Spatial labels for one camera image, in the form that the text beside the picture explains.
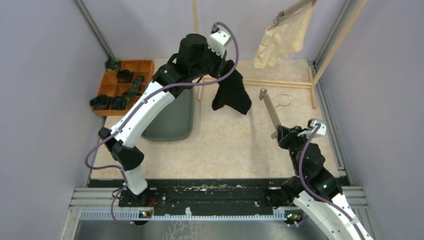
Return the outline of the beige cotton underwear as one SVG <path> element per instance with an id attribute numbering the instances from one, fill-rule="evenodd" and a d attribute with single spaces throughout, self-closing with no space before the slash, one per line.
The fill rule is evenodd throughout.
<path id="1" fill-rule="evenodd" d="M 288 59 L 291 53 L 298 53 L 304 47 L 304 40 L 311 22 L 315 5 L 308 10 L 302 26 L 283 25 L 270 31 L 265 30 L 256 51 L 253 65 L 263 69 L 274 67 L 282 58 Z"/>

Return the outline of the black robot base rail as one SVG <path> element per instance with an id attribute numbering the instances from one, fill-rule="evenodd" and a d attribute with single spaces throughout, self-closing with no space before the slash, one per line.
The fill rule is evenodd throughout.
<path id="1" fill-rule="evenodd" d="M 156 216 L 183 215 L 189 208 L 194 216 L 272 215 L 275 209 L 294 206 L 304 190 L 300 179 L 149 179 L 139 195 L 124 190 L 119 207 L 146 207 Z"/>

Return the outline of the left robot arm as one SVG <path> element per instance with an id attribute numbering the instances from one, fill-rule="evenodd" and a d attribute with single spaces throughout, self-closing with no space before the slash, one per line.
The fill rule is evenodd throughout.
<path id="1" fill-rule="evenodd" d="M 206 75 L 215 77 L 218 83 L 235 71 L 232 67 L 224 72 L 227 45 L 237 40 L 230 33 L 219 30 L 209 37 L 191 33 L 179 44 L 178 52 L 153 75 L 144 93 L 135 105 L 111 129 L 99 131 L 101 144 L 105 145 L 112 158 L 119 163 L 125 185 L 131 192 L 130 200 L 138 207 L 149 203 L 147 180 L 141 164 L 145 155 L 137 148 L 142 133 L 156 116 L 183 91 L 202 86 L 196 79 Z"/>

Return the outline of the beige clip hanger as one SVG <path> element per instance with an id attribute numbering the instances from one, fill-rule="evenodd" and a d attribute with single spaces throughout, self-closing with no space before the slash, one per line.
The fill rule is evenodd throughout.
<path id="1" fill-rule="evenodd" d="M 267 31 L 284 25 L 293 25 L 300 27 L 304 25 L 306 12 L 313 8 L 316 0 L 298 0 L 291 6 L 280 11 L 272 20 L 272 23 L 266 28 Z"/>

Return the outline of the black garment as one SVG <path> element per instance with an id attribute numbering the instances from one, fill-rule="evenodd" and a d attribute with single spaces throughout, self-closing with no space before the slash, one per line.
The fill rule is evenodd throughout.
<path id="1" fill-rule="evenodd" d="M 237 70 L 218 83 L 218 90 L 211 107 L 217 111 L 224 106 L 228 106 L 242 115 L 247 115 L 251 109 L 251 98 L 245 89 L 243 76 Z"/>

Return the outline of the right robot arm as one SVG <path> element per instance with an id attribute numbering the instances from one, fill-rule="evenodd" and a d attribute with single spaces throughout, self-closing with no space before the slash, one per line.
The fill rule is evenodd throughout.
<path id="1" fill-rule="evenodd" d="M 287 206 L 299 207 L 329 240 L 371 240 L 341 185 L 325 168 L 319 145 L 312 143 L 326 131 L 318 119 L 310 119 L 307 128 L 276 126 L 277 144 L 288 150 L 295 172 L 282 185 L 281 199 Z"/>

